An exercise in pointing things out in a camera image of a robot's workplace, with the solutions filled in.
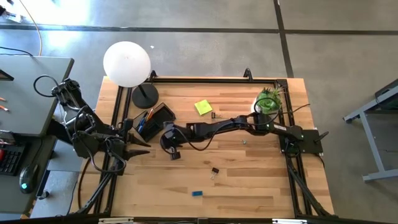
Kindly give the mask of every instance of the wooden table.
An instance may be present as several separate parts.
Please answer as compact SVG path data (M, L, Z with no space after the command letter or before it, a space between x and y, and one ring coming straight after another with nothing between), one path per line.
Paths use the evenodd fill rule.
M288 78L293 109L308 103L303 79ZM212 123L211 114L200 116L194 103L208 100L221 119L249 114L253 99L265 84L248 83L155 83L159 102L164 102L176 115L175 123ZM118 86L104 77L96 114L110 124ZM126 98L123 91L118 122ZM130 104L128 118L142 110ZM295 122L304 129L314 127L309 107L294 113ZM161 134L150 140L151 148L129 145L129 149L149 149L150 154L133 157L119 176L113 201L112 216L129 217L218 217L218 218L292 218L294 217L286 161L280 153L279 138L274 134L252 136L245 131L217 135L209 148L199 152L188 144L181 148L182 158L171 161L159 146ZM198 143L202 147L206 142ZM95 156L102 164L103 154ZM303 154L307 185L317 200L333 213L328 183L320 159ZM211 168L220 173L210 179ZM81 188L84 204L98 185L99 173L88 166ZM202 197L192 192L202 190ZM103 206L107 199L105 190ZM301 191L300 208L304 211ZM77 210L76 192L71 212Z

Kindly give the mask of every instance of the lamp stand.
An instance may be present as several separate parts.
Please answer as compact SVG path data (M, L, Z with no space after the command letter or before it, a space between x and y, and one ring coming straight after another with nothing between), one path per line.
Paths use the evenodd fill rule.
M154 85L141 84L131 93L132 102L140 109L148 109L156 105L159 93Z

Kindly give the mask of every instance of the green plant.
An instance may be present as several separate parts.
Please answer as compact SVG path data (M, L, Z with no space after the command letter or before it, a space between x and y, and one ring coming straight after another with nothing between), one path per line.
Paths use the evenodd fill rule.
M276 88L274 90L271 90L270 88L264 88L257 96L257 100L263 99L263 98L272 98L275 100L270 99L265 99L265 100L260 100L257 105L261 107L261 111L264 114L270 113L275 110L279 110L279 108L282 106L282 101L280 100L280 88Z

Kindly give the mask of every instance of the gray floor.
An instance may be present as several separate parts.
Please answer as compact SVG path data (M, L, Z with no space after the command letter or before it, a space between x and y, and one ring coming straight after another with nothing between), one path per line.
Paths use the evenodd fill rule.
M32 8L32 15L43 24L277 29L271 0L40 2L48 7ZM280 6L286 29L398 30L398 1L280 0ZM52 12L43 12L46 8ZM249 67L255 77L287 76L278 34L43 31L42 35L44 56L76 60L71 78L80 82L90 106L96 104L104 75L103 54L121 40L142 45L159 75L238 77ZM376 165L361 123L342 120L398 77L397 41L398 35L287 35L294 76L305 79L315 124L330 132L323 140L324 160L335 213L341 217L398 220L398 179L363 183L361 176L377 171ZM33 30L0 30L0 45L33 54L39 50ZM76 170L76 164L54 169ZM37 202L32 216L66 213L75 181L76 174L52 173L47 183L52 198Z

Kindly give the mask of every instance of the pen holder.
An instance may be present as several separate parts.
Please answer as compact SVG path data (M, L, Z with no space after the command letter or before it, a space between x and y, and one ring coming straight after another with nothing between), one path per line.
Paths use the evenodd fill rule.
M142 137L145 142L151 140L156 134L163 130L163 122L174 121L175 114L170 110L166 104L161 103L158 107L154 109L154 115L145 122L144 127L141 132L138 132L139 123L146 112L143 111L140 115L136 116L133 121L133 127L137 133Z

